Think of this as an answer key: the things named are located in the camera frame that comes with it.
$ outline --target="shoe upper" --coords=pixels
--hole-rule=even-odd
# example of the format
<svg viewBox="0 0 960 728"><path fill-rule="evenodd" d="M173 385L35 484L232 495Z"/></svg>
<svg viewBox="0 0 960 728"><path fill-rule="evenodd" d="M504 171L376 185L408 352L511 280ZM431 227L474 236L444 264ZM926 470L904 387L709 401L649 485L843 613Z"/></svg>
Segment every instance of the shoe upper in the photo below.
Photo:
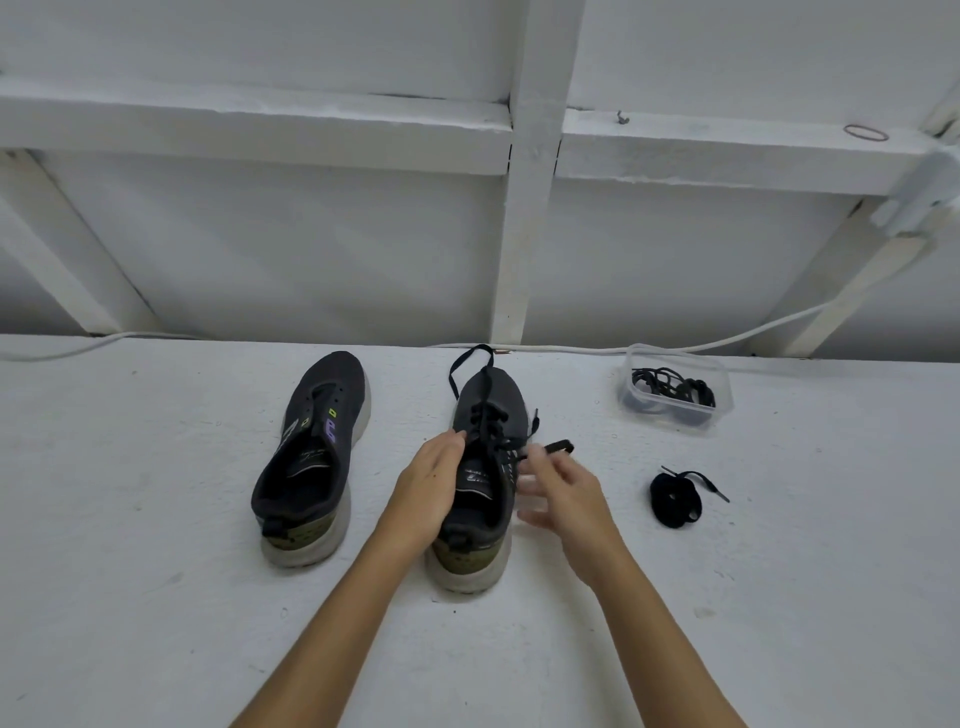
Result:
<svg viewBox="0 0 960 728"><path fill-rule="evenodd" d="M251 507L265 537L282 538L336 510L364 386L363 367L349 352L329 354L303 375L287 405L280 445L253 488Z"/></svg>
<svg viewBox="0 0 960 728"><path fill-rule="evenodd" d="M449 550L464 553L494 546L506 533L514 510L517 451L532 434L523 396L510 375L492 365L492 353L491 362L460 393L453 428L467 433L467 445L439 539Z"/></svg>

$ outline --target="forearm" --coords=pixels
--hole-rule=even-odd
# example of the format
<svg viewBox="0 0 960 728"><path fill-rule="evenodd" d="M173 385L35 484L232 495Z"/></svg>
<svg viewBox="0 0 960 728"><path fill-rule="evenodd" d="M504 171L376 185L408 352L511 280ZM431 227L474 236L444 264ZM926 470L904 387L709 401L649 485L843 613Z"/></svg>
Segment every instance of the forearm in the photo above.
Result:
<svg viewBox="0 0 960 728"><path fill-rule="evenodd" d="M647 728L745 728L625 549L609 560L594 591Z"/></svg>
<svg viewBox="0 0 960 728"><path fill-rule="evenodd" d="M333 728L416 554L377 531L233 728Z"/></svg>

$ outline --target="hand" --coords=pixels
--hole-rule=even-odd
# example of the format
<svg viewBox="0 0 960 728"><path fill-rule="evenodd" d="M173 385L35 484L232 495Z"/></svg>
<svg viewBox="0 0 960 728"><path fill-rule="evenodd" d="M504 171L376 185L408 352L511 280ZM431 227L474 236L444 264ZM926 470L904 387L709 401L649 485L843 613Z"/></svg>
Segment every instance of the hand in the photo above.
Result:
<svg viewBox="0 0 960 728"><path fill-rule="evenodd" d="M527 459L519 469L521 474L533 477L521 478L517 493L545 497L547 510L522 510L517 517L560 536L574 573L595 589L605 566L624 554L629 557L600 481L566 452L547 455L540 445L527 447Z"/></svg>
<svg viewBox="0 0 960 728"><path fill-rule="evenodd" d="M452 429L427 440L396 479L376 529L394 545L409 548L411 557L433 543L453 506L466 440L465 432Z"/></svg>

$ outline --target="clear plastic container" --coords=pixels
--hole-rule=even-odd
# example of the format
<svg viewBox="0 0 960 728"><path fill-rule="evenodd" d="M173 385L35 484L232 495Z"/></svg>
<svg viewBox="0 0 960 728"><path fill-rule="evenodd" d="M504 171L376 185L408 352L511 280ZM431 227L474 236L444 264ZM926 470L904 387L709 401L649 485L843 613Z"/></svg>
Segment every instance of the clear plastic container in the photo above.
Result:
<svg viewBox="0 0 960 728"><path fill-rule="evenodd" d="M699 393L694 393L694 402L688 402L653 394L642 380L634 384L634 369L661 367L673 370L683 379L702 380L713 394L714 406L698 403ZM643 344L634 344L627 350L617 395L620 403L632 412L657 419L664 425L681 425L690 429L707 429L733 410L730 376L719 361Z"/></svg>

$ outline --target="metal bracket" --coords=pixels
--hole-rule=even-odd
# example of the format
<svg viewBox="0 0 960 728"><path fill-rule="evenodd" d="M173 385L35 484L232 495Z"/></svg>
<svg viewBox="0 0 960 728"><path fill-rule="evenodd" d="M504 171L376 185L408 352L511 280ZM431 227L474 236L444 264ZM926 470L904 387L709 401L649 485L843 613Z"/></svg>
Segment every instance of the metal bracket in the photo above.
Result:
<svg viewBox="0 0 960 728"><path fill-rule="evenodd" d="M930 213L960 196L960 151L938 145L870 217L888 237L924 232Z"/></svg>

